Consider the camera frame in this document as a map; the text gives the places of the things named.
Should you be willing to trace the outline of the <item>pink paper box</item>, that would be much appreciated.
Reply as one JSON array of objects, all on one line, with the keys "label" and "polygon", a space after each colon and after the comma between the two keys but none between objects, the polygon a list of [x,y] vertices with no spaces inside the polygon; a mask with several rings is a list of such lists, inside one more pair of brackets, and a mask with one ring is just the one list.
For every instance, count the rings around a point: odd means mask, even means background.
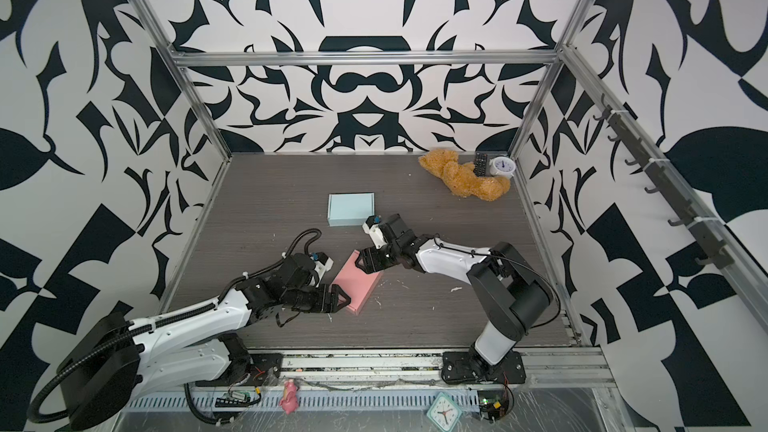
[{"label": "pink paper box", "polygon": [[362,271],[356,265],[359,255],[360,252],[354,250],[333,280],[334,285],[339,285],[350,296],[350,304],[346,310],[353,315],[359,315],[362,312],[364,305],[383,277],[382,272],[366,274]]}]

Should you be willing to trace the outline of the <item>light blue paper box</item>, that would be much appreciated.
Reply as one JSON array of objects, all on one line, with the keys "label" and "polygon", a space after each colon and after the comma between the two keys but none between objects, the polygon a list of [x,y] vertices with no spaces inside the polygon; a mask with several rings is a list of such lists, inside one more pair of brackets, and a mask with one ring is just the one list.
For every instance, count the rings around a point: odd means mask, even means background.
[{"label": "light blue paper box", "polygon": [[331,227],[362,226],[375,214],[373,193],[330,194],[327,221]]}]

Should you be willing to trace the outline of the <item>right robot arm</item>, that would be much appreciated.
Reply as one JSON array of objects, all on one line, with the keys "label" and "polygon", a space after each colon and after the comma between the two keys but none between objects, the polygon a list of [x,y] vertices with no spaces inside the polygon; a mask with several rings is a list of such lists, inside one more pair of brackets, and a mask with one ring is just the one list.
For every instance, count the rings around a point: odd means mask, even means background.
[{"label": "right robot arm", "polygon": [[370,216],[363,231],[373,243],[356,260],[363,272],[401,265],[471,286],[488,319],[472,350],[487,366],[500,364],[550,305],[559,302],[550,282],[507,242],[490,248],[451,244],[437,234],[416,234],[398,214]]}]

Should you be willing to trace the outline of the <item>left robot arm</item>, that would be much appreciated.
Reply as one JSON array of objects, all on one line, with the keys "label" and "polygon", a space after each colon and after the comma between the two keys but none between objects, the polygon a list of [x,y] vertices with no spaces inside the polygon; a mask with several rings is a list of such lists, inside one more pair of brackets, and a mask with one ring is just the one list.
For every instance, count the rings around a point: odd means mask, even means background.
[{"label": "left robot arm", "polygon": [[86,430],[131,400],[179,385],[234,385],[256,372],[239,330],[282,310],[335,313],[350,305],[337,284],[319,280],[325,254],[297,253],[244,273],[218,296],[154,317],[101,319],[58,370],[69,425]]}]

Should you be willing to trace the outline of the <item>brown teddy bear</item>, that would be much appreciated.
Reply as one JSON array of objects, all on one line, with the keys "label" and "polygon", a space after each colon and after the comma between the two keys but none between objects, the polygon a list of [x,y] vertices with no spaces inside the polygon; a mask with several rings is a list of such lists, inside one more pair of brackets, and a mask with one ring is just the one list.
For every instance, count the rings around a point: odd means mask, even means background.
[{"label": "brown teddy bear", "polygon": [[478,177],[473,163],[460,163],[457,151],[435,149],[418,158],[419,165],[439,178],[450,192],[460,198],[476,197],[492,202],[511,189],[507,177]]}]

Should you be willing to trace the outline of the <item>black remote control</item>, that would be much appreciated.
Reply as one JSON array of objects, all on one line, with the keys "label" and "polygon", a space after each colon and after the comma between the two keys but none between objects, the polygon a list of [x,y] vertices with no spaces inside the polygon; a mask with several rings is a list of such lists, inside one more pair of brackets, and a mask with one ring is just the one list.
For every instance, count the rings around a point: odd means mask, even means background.
[{"label": "black remote control", "polygon": [[474,156],[474,173],[477,177],[485,177],[488,167],[488,154],[484,152],[476,152]]}]

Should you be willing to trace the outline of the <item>pink small toy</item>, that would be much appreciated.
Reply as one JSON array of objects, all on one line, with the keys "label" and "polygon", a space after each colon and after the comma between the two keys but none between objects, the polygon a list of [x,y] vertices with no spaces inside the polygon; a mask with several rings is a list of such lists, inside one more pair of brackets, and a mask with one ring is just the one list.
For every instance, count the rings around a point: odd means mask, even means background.
[{"label": "pink small toy", "polygon": [[299,408],[298,399],[299,387],[294,379],[288,379],[283,388],[282,397],[279,406],[286,414],[294,413]]}]

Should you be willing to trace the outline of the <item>green circuit board left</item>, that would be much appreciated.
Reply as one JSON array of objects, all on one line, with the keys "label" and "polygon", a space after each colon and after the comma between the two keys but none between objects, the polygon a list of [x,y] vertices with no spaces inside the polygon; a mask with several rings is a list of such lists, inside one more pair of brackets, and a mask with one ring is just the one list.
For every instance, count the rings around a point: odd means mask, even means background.
[{"label": "green circuit board left", "polygon": [[260,404],[262,393],[259,388],[253,391],[228,391],[223,396],[215,399],[214,406],[224,408],[248,408]]}]

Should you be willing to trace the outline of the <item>white round alarm clock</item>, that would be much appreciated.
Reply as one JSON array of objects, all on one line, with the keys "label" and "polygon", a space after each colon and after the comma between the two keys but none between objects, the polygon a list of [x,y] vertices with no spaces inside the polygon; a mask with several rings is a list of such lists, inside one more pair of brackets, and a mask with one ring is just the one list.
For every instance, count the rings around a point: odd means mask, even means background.
[{"label": "white round alarm clock", "polygon": [[512,179],[517,170],[517,164],[510,157],[498,156],[489,160],[487,170],[493,177]]}]

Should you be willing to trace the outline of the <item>teal square clock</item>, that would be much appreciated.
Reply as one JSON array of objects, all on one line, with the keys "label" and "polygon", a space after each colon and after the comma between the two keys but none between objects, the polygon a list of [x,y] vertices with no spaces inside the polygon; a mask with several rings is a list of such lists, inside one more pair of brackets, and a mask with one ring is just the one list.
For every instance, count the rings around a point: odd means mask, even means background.
[{"label": "teal square clock", "polygon": [[452,432],[462,414],[459,405],[445,392],[438,393],[427,410],[427,418],[442,432]]}]

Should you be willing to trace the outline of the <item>circuit board right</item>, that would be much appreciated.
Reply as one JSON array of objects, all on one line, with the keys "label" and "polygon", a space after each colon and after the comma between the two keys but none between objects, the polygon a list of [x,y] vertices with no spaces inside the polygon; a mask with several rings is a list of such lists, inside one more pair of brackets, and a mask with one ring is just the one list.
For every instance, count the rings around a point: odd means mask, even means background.
[{"label": "circuit board right", "polygon": [[484,390],[478,392],[479,417],[491,423],[508,415],[515,406],[514,394],[510,389]]}]

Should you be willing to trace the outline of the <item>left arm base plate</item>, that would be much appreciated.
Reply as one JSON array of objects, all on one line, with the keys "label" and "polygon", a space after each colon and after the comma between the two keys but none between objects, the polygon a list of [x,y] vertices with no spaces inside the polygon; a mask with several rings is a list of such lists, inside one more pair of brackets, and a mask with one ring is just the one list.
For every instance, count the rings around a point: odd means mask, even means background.
[{"label": "left arm base plate", "polygon": [[235,359],[216,379],[196,381],[197,387],[262,386],[281,374],[281,353],[256,353]]}]

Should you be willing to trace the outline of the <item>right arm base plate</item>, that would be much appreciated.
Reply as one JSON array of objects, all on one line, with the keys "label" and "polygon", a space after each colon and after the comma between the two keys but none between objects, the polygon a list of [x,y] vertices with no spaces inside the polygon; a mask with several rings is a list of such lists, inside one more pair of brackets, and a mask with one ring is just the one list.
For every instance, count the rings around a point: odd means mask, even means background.
[{"label": "right arm base plate", "polygon": [[465,352],[444,352],[440,376],[449,385],[491,383],[524,384],[527,379],[522,356],[508,352],[495,365],[486,362],[474,349]]}]

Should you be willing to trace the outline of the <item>black coat hook rail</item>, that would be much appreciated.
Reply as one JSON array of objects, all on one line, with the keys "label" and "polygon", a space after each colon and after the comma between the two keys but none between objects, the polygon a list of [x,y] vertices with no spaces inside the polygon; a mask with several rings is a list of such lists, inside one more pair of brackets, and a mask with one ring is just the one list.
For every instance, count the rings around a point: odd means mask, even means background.
[{"label": "black coat hook rail", "polygon": [[695,239],[704,252],[697,261],[700,265],[713,265],[724,270],[736,263],[722,221],[703,204],[693,188],[682,177],[672,161],[656,146],[654,140],[640,127],[630,111],[609,105],[596,117],[610,126],[612,142],[621,143],[629,152],[629,167],[643,172],[652,185],[645,189],[648,194],[659,194],[667,202],[675,217],[667,223],[683,227]]}]

